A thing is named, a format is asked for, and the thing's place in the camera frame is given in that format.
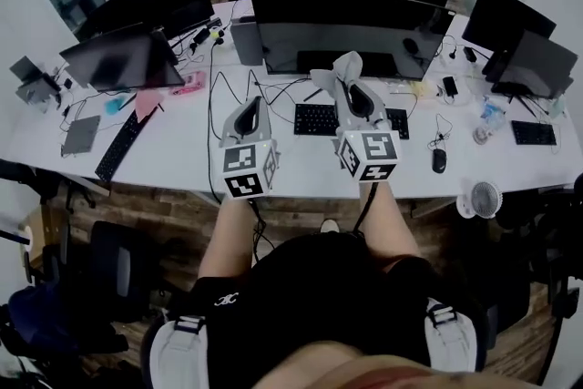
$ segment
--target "white shoe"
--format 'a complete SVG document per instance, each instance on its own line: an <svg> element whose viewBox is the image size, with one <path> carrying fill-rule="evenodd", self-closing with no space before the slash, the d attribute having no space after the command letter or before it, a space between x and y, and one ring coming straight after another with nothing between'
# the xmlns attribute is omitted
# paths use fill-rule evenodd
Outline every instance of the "white shoe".
<svg viewBox="0 0 583 389"><path fill-rule="evenodd" d="M322 226L320 226L320 233L325 232L340 232L340 227L338 227L338 222L333 219L326 219Z"/></svg>

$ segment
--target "white logo on black shirt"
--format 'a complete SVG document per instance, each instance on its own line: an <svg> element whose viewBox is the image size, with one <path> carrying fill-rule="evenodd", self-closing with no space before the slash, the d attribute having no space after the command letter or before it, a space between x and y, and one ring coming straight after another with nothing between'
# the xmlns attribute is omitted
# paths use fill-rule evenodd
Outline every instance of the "white logo on black shirt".
<svg viewBox="0 0 583 389"><path fill-rule="evenodd" d="M224 297L219 298L219 301L215 303L215 306L222 306L222 305L230 305L237 301L238 292L232 293L230 295L225 295Z"/></svg>

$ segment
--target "black shirt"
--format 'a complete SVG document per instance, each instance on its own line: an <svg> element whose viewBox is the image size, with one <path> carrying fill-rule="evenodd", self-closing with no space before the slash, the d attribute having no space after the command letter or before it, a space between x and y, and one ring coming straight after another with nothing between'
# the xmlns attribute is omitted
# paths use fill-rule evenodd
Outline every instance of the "black shirt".
<svg viewBox="0 0 583 389"><path fill-rule="evenodd" d="M287 241L244 278L198 280L183 313L207 318L210 387L251 387L320 341L429 365L428 297L472 318L427 261L405 258L384 273L363 240L329 232Z"/></svg>

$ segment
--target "computer mouse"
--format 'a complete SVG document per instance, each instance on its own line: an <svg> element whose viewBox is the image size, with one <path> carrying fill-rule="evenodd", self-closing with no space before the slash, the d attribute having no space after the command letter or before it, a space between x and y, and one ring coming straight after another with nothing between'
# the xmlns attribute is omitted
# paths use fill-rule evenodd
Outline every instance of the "computer mouse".
<svg viewBox="0 0 583 389"><path fill-rule="evenodd" d="M443 174L447 165L447 154L442 149L434 149L434 172Z"/></svg>
<svg viewBox="0 0 583 389"><path fill-rule="evenodd" d="M417 52L419 52L419 46L410 37L407 37L403 40L403 46L404 46L404 50L406 50L409 54L411 54L413 56L415 54L417 54Z"/></svg>

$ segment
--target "black keyboard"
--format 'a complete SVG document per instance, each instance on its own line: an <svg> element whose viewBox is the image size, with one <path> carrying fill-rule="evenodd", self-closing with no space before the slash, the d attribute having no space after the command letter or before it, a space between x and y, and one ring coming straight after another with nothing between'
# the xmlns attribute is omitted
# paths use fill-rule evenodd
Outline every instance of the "black keyboard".
<svg viewBox="0 0 583 389"><path fill-rule="evenodd" d="M556 146L552 125L512 120L512 131L518 145Z"/></svg>
<svg viewBox="0 0 583 389"><path fill-rule="evenodd" d="M113 179L119 164L121 164L121 161L128 154L131 145L134 144L134 141L136 141L139 133L146 126L154 112L156 112L156 109L139 123L136 111L132 112L95 170L96 175L101 180L110 182Z"/></svg>
<svg viewBox="0 0 583 389"><path fill-rule="evenodd" d="M393 130L399 132L401 139L409 139L407 112L400 108L387 108L386 115L391 120ZM322 104L296 104L295 135L315 135L318 137L335 137L338 118L334 106Z"/></svg>

